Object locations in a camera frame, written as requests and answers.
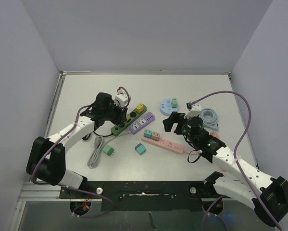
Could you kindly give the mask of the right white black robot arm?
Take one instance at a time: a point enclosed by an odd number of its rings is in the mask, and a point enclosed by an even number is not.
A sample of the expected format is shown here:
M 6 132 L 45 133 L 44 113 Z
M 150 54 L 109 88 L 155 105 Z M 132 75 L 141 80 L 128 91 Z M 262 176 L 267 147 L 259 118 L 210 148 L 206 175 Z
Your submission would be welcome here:
M 253 209 L 266 225 L 279 226 L 288 213 L 288 181 L 285 178 L 274 178 L 235 155 L 224 142 L 204 129 L 199 116 L 187 118 L 184 113 L 173 112 L 163 120 L 164 130 L 171 132 L 174 124 L 177 125 L 174 133 L 182 135 L 200 156 L 238 179 L 235 182 L 222 173 L 213 173 L 211 181 L 204 184 L 208 196 L 220 194 L 233 198 Z

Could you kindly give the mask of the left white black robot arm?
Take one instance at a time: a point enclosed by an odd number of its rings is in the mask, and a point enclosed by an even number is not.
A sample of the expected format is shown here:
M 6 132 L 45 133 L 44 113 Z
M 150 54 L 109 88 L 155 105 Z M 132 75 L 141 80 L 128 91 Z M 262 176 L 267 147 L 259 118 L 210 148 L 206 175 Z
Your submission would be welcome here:
M 93 133 L 106 121 L 114 125 L 126 122 L 130 101 L 130 95 L 122 87 L 115 97 L 100 92 L 92 104 L 78 109 L 73 123 L 51 136 L 36 138 L 26 167 L 32 182 L 69 187 L 76 197 L 84 197 L 88 192 L 88 186 L 84 183 L 87 179 L 66 168 L 65 155 L 83 137 Z

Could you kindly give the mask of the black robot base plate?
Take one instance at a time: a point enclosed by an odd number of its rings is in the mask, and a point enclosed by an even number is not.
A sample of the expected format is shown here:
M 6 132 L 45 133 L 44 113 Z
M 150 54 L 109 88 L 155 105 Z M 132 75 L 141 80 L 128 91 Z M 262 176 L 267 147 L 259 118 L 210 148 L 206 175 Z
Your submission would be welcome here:
M 88 181 L 82 192 L 61 188 L 59 198 L 99 199 L 96 193 L 101 188 L 101 211 L 201 211 L 219 197 L 208 183 L 200 181 Z

